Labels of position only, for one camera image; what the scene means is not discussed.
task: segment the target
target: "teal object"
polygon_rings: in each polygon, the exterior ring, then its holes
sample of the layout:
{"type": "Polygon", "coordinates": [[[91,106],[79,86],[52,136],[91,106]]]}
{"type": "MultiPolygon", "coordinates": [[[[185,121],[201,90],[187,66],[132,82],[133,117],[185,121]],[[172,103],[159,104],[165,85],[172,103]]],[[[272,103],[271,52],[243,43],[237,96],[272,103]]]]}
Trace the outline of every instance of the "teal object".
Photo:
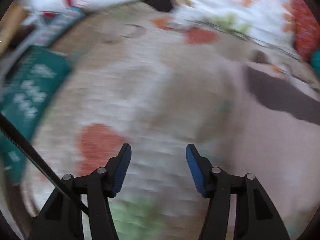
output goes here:
{"type": "Polygon", "coordinates": [[[36,31],[34,45],[48,48],[71,26],[84,17],[81,9],[72,7],[65,14],[59,14],[45,27],[36,31]]]}
{"type": "Polygon", "coordinates": [[[311,66],[316,73],[317,77],[320,78],[320,49],[317,50],[311,57],[311,66]]]}
{"type": "MultiPolygon", "coordinates": [[[[1,107],[1,113],[27,140],[32,139],[46,106],[70,71],[71,64],[64,57],[39,46],[31,47],[27,60],[7,87],[1,107]]],[[[6,173],[13,184],[19,184],[26,157],[3,134],[0,140],[6,173]]]]}

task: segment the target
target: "red flower pattern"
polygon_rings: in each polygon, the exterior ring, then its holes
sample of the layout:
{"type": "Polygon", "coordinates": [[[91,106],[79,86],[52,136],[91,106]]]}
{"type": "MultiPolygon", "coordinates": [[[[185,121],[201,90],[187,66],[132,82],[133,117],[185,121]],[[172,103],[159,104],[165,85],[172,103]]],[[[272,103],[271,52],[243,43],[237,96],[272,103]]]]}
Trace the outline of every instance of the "red flower pattern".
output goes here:
{"type": "Polygon", "coordinates": [[[185,32],[186,44],[209,44],[218,39],[218,35],[215,32],[200,29],[198,27],[192,27],[185,32]]]}
{"type": "Polygon", "coordinates": [[[82,128],[78,146],[84,160],[79,167],[79,176],[89,175],[96,168],[105,166],[118,154],[124,142],[123,137],[106,125],[95,123],[82,128]]]}
{"type": "Polygon", "coordinates": [[[291,0],[296,25],[295,49],[308,60],[320,42],[320,26],[303,0],[291,0]]]}

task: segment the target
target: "black cable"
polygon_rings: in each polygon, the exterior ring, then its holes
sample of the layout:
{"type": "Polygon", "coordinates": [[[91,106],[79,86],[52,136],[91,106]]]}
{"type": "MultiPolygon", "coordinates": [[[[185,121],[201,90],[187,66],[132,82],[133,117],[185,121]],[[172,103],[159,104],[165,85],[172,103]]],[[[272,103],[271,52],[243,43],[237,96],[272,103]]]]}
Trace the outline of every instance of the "black cable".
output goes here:
{"type": "Polygon", "coordinates": [[[2,133],[25,155],[28,159],[61,191],[68,199],[72,200],[77,206],[88,215],[88,208],[79,198],[64,185],[49,165],[41,158],[27,139],[0,114],[0,130],[2,133]]]}

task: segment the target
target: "red fabric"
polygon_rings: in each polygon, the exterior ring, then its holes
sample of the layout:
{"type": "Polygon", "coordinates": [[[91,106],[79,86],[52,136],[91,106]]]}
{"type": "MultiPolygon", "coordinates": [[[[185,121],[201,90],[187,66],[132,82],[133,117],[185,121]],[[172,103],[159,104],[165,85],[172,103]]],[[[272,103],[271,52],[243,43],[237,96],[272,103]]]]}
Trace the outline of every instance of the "red fabric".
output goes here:
{"type": "Polygon", "coordinates": [[[51,13],[51,12],[43,12],[42,16],[44,17],[51,17],[54,18],[57,14],[56,13],[51,13]]]}
{"type": "Polygon", "coordinates": [[[308,60],[320,43],[320,26],[303,0],[291,0],[291,7],[296,24],[295,49],[308,60]]]}

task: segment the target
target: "dark hole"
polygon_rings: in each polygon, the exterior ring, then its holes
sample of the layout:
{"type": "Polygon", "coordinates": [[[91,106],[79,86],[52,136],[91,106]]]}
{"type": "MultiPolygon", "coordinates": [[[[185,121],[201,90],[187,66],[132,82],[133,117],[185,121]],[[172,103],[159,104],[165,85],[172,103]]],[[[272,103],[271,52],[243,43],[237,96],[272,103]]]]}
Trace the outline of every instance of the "dark hole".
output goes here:
{"type": "Polygon", "coordinates": [[[159,12],[170,12],[173,9],[171,0],[145,0],[144,2],[159,12]]]}
{"type": "Polygon", "coordinates": [[[263,197],[261,196],[260,191],[258,191],[257,189],[254,189],[253,196],[254,196],[254,205],[256,208],[257,220],[272,219],[273,215],[268,205],[264,201],[263,197]]]}
{"type": "Polygon", "coordinates": [[[56,199],[52,202],[47,212],[44,214],[45,219],[59,221],[61,220],[63,204],[63,195],[58,193],[56,199]]]}

